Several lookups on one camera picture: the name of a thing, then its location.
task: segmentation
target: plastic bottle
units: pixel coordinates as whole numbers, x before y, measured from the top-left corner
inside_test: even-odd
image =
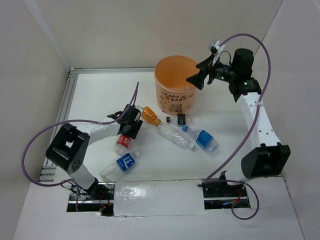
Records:
[[[179,113],[177,116],[167,116],[166,122],[176,126],[184,126],[191,124],[191,117],[186,117],[185,114]]]
[[[99,172],[100,177],[105,183],[120,180],[127,174],[128,170],[135,165],[140,155],[141,153],[139,151],[126,153],[110,166]]]
[[[157,133],[183,149],[192,150],[195,146],[188,136],[164,122],[158,125]]]
[[[121,134],[118,140],[113,147],[113,151],[118,154],[119,156],[123,156],[127,151],[130,145],[131,138]]]
[[[193,149],[194,144],[190,141],[189,137],[182,132],[176,130],[172,126],[161,122],[160,119],[158,119],[157,115],[150,109],[150,107],[146,106],[144,108],[143,119],[145,119],[148,123],[153,124],[157,126],[157,133],[166,139],[170,140],[172,143],[178,145],[179,147],[183,149]]]
[[[182,127],[182,131],[189,134],[196,143],[207,153],[214,153],[219,147],[219,143],[207,133],[205,130],[201,129],[191,129],[187,125]]]
[[[161,123],[161,120],[157,117],[157,115],[150,109],[150,107],[146,106],[142,113],[142,118],[146,120],[148,123],[158,126]]]

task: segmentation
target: cable clip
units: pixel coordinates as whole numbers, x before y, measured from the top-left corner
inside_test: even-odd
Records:
[[[247,189],[247,182],[246,181],[243,182],[243,186],[244,186],[245,189]]]
[[[258,101],[257,103],[252,104],[252,105],[250,105],[250,106],[252,106],[252,107],[257,107],[257,106],[260,106],[260,105],[263,105],[263,102],[262,102],[262,101]]]
[[[104,125],[104,121],[105,120],[106,120],[106,118],[104,118],[104,119],[102,119],[101,121],[98,122],[98,125],[101,125],[104,130],[106,130],[106,126]]]

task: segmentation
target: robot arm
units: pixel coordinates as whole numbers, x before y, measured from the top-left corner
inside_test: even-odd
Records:
[[[209,46],[211,56],[200,62],[196,66],[199,73],[186,81],[200,90],[204,87],[207,75],[208,85],[214,79],[228,82],[230,93],[240,107],[248,128],[251,128],[257,105],[260,105],[257,122],[250,135],[252,151],[242,158],[241,165],[223,172],[221,179],[246,182],[252,178],[279,175],[290,156],[290,148],[282,145],[270,124],[263,102],[259,102],[262,91],[258,81],[251,77],[253,52],[244,48],[237,49],[232,63],[226,65],[219,61],[221,49],[225,47],[220,44],[220,41],[213,41]]]
[[[109,115],[117,119],[122,111]],[[86,124],[74,126],[66,123],[54,137],[45,155],[54,164],[61,167],[76,183],[92,198],[97,198],[98,192],[107,192],[103,185],[88,171],[84,165],[85,154],[89,145],[107,137],[125,134],[135,139],[142,121],[142,109],[130,106],[126,114],[117,122],[111,124]]]

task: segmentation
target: blue bottle label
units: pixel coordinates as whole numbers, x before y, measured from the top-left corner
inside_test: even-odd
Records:
[[[213,136],[211,136],[209,133],[207,133],[206,131],[202,130],[198,136],[198,138],[196,139],[196,143],[202,148],[204,149],[206,146],[208,146],[212,140],[213,140]]]
[[[135,160],[132,158],[130,153],[127,153],[120,157],[116,163],[119,165],[119,167],[122,169],[122,171],[128,170],[133,164],[135,164]]]

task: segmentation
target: orange bucket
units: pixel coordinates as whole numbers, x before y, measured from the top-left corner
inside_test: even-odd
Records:
[[[197,88],[186,79],[199,72],[193,59],[174,55],[157,63],[154,69],[156,99],[168,114],[186,113],[194,103]]]

